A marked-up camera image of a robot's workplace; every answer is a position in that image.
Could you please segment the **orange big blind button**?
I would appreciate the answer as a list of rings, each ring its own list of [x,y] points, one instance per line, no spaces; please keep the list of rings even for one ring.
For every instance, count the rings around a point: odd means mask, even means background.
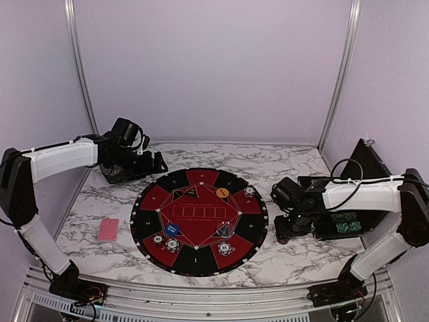
[[[216,195],[217,195],[217,197],[219,197],[221,199],[225,199],[230,195],[230,192],[226,188],[219,188],[216,191]]]

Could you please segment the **blue small blind button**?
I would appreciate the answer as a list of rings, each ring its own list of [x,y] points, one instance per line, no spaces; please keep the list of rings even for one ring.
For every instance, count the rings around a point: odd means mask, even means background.
[[[180,235],[180,227],[175,223],[169,223],[165,227],[165,234],[170,237]]]

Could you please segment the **red brown poker chip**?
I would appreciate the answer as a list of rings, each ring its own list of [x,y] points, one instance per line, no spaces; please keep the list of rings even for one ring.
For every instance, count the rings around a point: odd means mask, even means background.
[[[155,236],[152,238],[152,242],[153,242],[153,244],[155,244],[155,245],[160,245],[160,244],[162,244],[162,243],[163,243],[163,241],[164,241],[164,237],[163,237],[162,235],[155,235]]]

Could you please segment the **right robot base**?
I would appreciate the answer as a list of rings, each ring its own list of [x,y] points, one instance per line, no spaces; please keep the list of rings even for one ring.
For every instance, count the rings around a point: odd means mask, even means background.
[[[311,286],[308,289],[307,299],[312,302],[314,307],[322,307],[364,299],[367,294],[368,291],[363,281],[346,279]]]

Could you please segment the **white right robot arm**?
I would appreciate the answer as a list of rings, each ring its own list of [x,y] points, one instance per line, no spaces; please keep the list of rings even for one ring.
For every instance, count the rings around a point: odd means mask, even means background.
[[[276,218],[278,241],[306,235],[316,217],[347,211],[399,213],[397,227],[364,252],[351,258],[332,286],[332,295],[347,300],[358,282],[391,263],[411,248],[428,244],[428,187],[414,174],[373,180],[321,177],[305,187],[284,178],[271,188],[271,198],[287,215]]]

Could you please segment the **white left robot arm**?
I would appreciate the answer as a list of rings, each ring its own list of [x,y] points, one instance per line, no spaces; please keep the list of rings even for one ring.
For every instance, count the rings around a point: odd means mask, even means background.
[[[59,225],[54,211],[65,211],[73,189],[91,168],[100,168],[110,184],[124,183],[168,171],[159,152],[148,149],[141,126],[118,118],[103,135],[90,133],[69,141],[20,150],[8,148],[1,157],[1,210],[35,257],[54,274],[68,297],[84,294],[84,282],[72,273],[72,263],[53,236]]]

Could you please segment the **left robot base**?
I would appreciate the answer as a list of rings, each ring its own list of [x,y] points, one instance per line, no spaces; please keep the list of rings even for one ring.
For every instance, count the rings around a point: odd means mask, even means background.
[[[77,302],[76,306],[83,306],[90,303],[95,305],[103,304],[107,289],[107,285],[100,282],[83,280],[75,276],[53,276],[49,292],[60,297],[75,300]]]

